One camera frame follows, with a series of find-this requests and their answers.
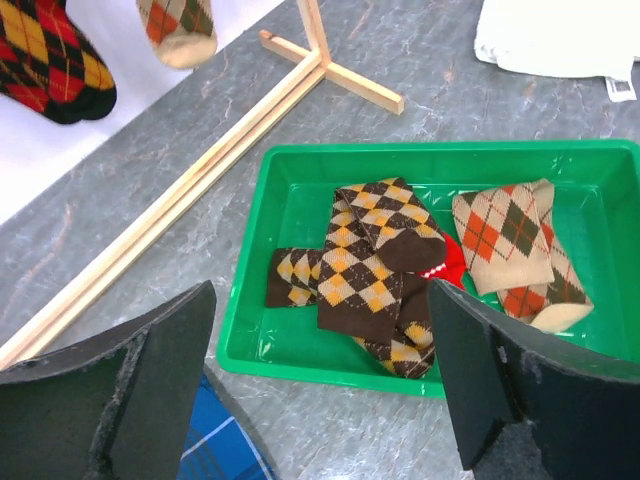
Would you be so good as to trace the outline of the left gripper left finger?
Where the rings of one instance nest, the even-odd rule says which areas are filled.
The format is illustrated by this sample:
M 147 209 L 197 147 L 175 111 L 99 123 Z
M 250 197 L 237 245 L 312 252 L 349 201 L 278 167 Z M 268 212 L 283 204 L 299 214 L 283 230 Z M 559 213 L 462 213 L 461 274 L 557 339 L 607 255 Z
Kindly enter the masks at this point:
M 205 281 L 3 370 L 2 478 L 176 478 L 215 309 Z

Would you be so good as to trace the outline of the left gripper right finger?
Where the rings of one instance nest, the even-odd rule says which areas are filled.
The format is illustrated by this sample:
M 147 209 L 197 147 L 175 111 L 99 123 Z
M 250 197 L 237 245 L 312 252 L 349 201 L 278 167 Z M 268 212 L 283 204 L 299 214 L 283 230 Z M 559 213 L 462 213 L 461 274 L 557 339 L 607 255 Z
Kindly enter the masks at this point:
M 464 469 L 531 422 L 552 479 L 639 476 L 639 366 L 568 343 L 451 283 L 428 287 L 436 357 Z

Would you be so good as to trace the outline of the brown yellow argyle sock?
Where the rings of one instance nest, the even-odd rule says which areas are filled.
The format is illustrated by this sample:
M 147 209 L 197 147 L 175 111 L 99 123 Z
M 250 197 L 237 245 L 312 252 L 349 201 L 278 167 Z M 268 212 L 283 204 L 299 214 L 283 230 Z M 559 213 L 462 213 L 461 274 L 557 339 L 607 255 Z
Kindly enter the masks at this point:
M 354 337 L 353 340 L 391 374 L 420 379 L 435 361 L 428 280 L 404 273 L 402 281 L 400 312 L 391 340 L 386 343 L 360 337 Z
M 322 248 L 274 251 L 266 305 L 315 305 L 319 328 L 386 343 L 403 274 L 419 276 L 445 256 L 443 231 L 403 178 L 339 187 Z

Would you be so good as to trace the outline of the black red argyle sock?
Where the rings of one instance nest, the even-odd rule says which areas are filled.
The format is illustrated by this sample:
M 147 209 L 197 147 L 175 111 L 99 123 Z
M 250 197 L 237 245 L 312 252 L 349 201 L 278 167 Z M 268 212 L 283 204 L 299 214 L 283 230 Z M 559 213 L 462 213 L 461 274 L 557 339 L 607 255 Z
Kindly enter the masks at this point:
M 115 81 L 64 1 L 1 1 L 1 93 L 48 120 L 100 120 Z

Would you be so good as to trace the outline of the tan brown argyle sock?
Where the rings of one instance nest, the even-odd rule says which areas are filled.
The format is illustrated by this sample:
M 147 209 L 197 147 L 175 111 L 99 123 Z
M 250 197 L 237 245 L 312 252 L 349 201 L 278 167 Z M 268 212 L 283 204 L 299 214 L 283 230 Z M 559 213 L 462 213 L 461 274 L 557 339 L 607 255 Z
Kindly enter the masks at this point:
M 594 305 L 555 234 L 554 185 L 542 178 L 459 194 L 452 215 L 478 294 L 541 331 L 563 332 Z

